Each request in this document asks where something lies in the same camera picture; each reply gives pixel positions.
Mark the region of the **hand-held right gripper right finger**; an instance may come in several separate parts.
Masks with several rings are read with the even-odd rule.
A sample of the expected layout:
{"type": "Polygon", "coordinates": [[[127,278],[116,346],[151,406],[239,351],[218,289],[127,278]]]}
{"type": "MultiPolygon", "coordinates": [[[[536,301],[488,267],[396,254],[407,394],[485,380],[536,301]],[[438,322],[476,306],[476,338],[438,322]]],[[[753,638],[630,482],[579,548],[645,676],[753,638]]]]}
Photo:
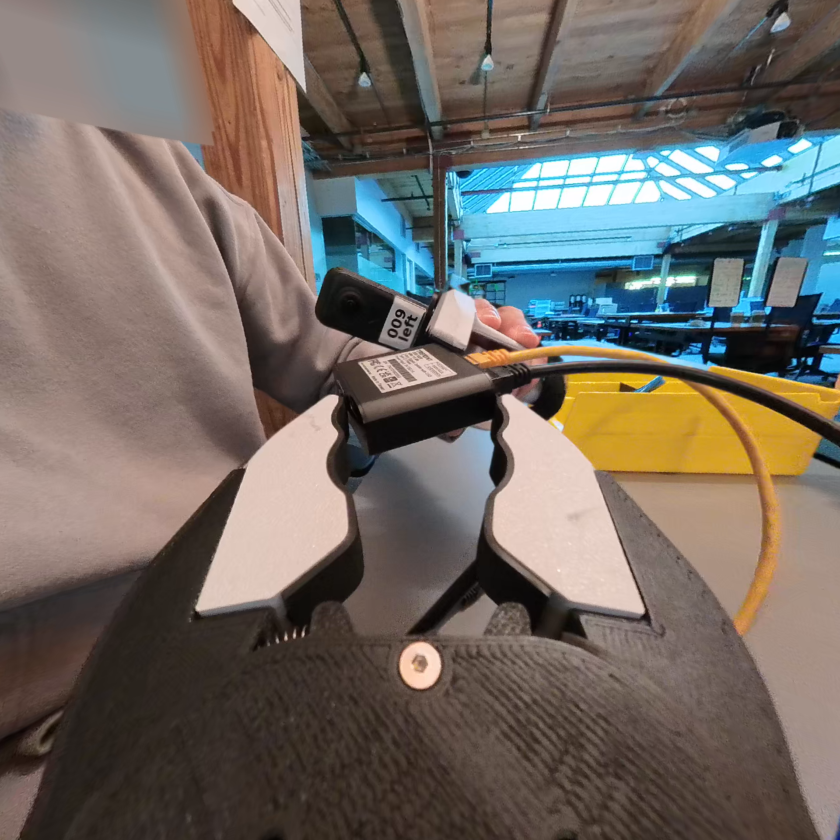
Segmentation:
{"type": "Polygon", "coordinates": [[[538,625],[561,613],[637,621],[646,606],[595,468],[554,425],[511,395],[491,423],[490,493],[476,554],[479,585],[538,625]]]}

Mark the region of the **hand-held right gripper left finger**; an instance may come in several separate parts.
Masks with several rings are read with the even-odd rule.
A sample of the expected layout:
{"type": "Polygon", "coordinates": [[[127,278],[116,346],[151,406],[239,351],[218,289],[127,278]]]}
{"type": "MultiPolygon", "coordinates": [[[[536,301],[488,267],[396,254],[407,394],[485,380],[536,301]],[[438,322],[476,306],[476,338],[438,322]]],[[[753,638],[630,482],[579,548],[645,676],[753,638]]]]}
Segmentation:
{"type": "Polygon", "coordinates": [[[200,617],[268,609],[309,624],[320,604],[359,586],[346,415],[343,400],[324,397],[249,460],[197,597],[200,617]]]}

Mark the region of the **black network switch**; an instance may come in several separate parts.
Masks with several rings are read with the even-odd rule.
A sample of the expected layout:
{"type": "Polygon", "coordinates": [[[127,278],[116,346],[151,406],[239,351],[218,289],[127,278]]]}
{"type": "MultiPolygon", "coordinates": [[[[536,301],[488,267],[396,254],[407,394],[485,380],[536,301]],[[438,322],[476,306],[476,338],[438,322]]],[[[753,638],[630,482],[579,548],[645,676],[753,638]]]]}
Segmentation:
{"type": "Polygon", "coordinates": [[[497,404],[488,371],[435,344],[349,360],[333,375],[370,456],[484,423],[497,404]]]}

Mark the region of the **person's left forearm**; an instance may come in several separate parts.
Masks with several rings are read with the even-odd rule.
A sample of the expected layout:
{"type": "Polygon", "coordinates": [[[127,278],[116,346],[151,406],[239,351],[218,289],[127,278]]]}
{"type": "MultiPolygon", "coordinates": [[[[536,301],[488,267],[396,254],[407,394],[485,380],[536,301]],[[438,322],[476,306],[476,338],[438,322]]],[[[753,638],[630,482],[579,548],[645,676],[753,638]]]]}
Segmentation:
{"type": "Polygon", "coordinates": [[[325,327],[316,297],[278,237],[250,205],[227,195],[235,221],[229,270],[259,391],[302,413],[335,391],[334,369],[386,348],[325,327]]]}

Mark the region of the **person's left hand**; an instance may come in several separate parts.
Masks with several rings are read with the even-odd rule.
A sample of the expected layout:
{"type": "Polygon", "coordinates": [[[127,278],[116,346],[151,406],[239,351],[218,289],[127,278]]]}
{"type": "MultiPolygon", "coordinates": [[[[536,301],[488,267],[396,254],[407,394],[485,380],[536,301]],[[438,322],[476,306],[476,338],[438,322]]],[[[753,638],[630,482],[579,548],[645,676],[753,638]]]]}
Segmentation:
{"type": "Polygon", "coordinates": [[[503,306],[496,308],[486,299],[475,299],[478,321],[506,335],[526,350],[540,346],[540,337],[531,329],[523,312],[517,308],[503,306]]]}

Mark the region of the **yellow plastic bin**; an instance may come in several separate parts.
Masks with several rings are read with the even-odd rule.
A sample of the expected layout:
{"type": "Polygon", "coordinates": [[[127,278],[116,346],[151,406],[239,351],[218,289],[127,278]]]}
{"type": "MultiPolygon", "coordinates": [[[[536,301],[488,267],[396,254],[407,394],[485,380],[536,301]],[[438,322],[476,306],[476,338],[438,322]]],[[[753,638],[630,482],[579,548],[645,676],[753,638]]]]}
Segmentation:
{"type": "MultiPolygon", "coordinates": [[[[717,366],[712,371],[756,385],[823,417],[838,415],[839,391],[717,366]]],[[[667,379],[636,393],[656,374],[575,374],[551,423],[599,470],[623,473],[749,475],[752,468],[729,423],[688,384],[667,379]]],[[[820,438],[735,395],[721,393],[749,426],[772,476],[799,476],[820,438]]]]}

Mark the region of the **long dark wooden table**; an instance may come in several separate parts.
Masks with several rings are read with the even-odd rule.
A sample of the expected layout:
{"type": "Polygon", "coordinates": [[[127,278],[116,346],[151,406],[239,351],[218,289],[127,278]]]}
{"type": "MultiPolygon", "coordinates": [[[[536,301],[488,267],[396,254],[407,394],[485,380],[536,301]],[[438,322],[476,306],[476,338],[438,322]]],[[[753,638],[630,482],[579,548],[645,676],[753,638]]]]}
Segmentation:
{"type": "MultiPolygon", "coordinates": [[[[668,356],[678,356],[695,348],[704,364],[765,374],[770,373],[771,362],[770,330],[765,326],[768,313],[761,310],[746,316],[732,311],[723,318],[714,312],[688,321],[629,314],[558,318],[549,327],[549,334],[552,339],[563,342],[594,339],[668,356]]],[[[823,347],[838,331],[838,313],[815,314],[814,324],[822,329],[823,347]]],[[[816,360],[819,349],[807,362],[816,360]]]]}

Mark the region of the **person's grey sweatshirt torso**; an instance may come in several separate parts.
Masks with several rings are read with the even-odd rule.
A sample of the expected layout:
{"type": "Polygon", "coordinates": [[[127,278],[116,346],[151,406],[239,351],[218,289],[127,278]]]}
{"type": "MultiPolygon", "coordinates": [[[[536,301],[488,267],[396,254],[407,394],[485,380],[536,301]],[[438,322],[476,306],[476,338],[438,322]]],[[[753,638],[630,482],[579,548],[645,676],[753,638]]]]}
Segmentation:
{"type": "Polygon", "coordinates": [[[180,142],[39,115],[2,111],[1,157],[2,604],[19,606],[148,563],[266,435],[231,193],[180,142]]]}

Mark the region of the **white paper sheet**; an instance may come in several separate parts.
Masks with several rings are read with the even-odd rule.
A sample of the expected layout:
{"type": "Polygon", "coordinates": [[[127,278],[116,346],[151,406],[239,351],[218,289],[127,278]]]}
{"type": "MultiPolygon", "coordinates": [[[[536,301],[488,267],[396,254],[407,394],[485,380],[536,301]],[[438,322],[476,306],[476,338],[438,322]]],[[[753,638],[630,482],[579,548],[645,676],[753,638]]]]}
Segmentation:
{"type": "Polygon", "coordinates": [[[300,1],[233,1],[268,47],[307,90],[300,1]]]}

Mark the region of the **white standing sign board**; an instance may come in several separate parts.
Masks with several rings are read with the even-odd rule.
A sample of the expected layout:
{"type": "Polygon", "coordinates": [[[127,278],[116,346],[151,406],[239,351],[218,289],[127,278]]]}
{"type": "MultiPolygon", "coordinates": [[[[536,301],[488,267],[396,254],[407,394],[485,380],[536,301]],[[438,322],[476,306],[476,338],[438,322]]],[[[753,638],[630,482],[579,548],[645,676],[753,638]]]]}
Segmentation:
{"type": "Polygon", "coordinates": [[[799,299],[809,260],[802,257],[780,257],[773,267],[765,298],[767,308],[792,308],[799,299]]]}
{"type": "Polygon", "coordinates": [[[740,301],[744,259],[718,257],[714,260],[708,283],[709,308],[735,308],[740,301]]]}

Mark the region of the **black office chair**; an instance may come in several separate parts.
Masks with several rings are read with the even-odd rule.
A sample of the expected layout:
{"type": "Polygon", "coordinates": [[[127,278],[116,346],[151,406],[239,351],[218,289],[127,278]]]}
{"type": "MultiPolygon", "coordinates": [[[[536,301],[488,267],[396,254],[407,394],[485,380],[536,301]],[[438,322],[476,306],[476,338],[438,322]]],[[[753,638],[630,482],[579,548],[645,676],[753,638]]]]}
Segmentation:
{"type": "Polygon", "coordinates": [[[770,372],[784,376],[804,369],[824,343],[823,331],[814,324],[822,295],[800,295],[791,307],[771,307],[765,319],[770,330],[770,372]]]}

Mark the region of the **wooden post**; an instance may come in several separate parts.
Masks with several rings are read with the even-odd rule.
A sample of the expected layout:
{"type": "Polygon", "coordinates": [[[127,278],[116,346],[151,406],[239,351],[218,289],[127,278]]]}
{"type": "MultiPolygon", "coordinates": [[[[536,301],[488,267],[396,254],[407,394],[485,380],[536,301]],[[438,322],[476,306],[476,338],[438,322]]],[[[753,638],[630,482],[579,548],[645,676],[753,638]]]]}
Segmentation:
{"type": "Polygon", "coordinates": [[[186,5],[213,123],[205,170],[262,216],[315,290],[297,83],[233,2],[186,5]]]}

